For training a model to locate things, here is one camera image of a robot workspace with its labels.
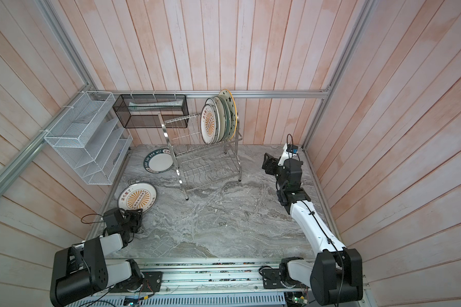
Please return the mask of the orange sunburst plate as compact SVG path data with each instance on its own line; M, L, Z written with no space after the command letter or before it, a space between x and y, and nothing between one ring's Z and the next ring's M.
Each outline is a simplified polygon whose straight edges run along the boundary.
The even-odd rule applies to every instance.
M205 144L215 141L217 128L216 109L211 104L205 104L201 112L201 134Z
M156 188L148 182L138 182L129 185L121 192L117 205L125 211L141 209L142 212L147 212L155 205L156 200Z

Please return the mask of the mint green flower plate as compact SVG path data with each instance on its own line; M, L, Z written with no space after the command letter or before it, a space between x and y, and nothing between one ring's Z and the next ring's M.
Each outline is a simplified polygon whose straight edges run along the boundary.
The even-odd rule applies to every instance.
M228 141L232 139L236 128L234 105L230 97L226 95L219 95L218 97L222 101L225 115L225 132L222 141Z

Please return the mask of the cream floral plate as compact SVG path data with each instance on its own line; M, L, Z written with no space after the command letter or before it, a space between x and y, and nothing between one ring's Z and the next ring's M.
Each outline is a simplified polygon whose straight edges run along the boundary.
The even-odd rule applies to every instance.
M225 117L225 109L222 100L220 99L219 96L213 97L213 101L215 103L215 106L217 108L217 113L219 116L219 133L218 133L218 142L221 142L224 139L225 135L225 130L226 130L226 117Z

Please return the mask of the star pattern orange rim plate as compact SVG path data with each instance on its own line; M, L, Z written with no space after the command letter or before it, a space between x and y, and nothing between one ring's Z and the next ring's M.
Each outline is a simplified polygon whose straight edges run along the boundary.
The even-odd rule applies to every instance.
M223 89L220 91L220 96L224 98L224 102L227 104L227 107L230 111L230 128L227 134L226 140L231 140L234 138L238 126L238 112L234 97L232 96L231 92L227 89Z

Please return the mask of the white plate green outline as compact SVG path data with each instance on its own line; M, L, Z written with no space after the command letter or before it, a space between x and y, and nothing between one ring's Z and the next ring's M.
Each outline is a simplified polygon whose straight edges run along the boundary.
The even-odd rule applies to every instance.
M213 144L218 141L220 117L212 98L207 99L201 112L201 133L205 144Z

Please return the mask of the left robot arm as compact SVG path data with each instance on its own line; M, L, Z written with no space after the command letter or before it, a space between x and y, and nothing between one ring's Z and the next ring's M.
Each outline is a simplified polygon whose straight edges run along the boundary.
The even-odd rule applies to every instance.
M138 292L144 275L135 260L108 265L106 257L128 246L142 226L142 209L114 208L100 223L103 233L56 252L50 287L53 306L67 306L105 289Z

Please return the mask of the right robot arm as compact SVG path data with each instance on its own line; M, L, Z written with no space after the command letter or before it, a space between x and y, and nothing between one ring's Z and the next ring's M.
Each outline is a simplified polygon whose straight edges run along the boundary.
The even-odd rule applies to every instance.
M284 258L279 267L280 282L284 287L305 285L321 306L360 301L362 257L356 249L347 248L318 215L302 188L302 165L288 150L280 158L266 153L262 165L275 178L280 204L300 226L316 257L313 264L301 257Z

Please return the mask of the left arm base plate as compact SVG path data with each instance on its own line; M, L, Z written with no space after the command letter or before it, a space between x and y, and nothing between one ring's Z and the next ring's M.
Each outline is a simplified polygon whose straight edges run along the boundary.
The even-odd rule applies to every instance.
M123 292L159 292L161 289L161 282L163 273L161 271L142 271L143 280L136 276L127 281L123 281L114 286L111 293Z

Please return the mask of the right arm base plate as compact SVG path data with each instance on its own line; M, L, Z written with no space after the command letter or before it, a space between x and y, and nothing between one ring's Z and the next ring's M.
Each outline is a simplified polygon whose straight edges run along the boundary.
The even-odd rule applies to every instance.
M262 277L263 287L265 289L291 289L294 286L288 285L282 278L280 269L274 269L270 266L262 266L258 273Z

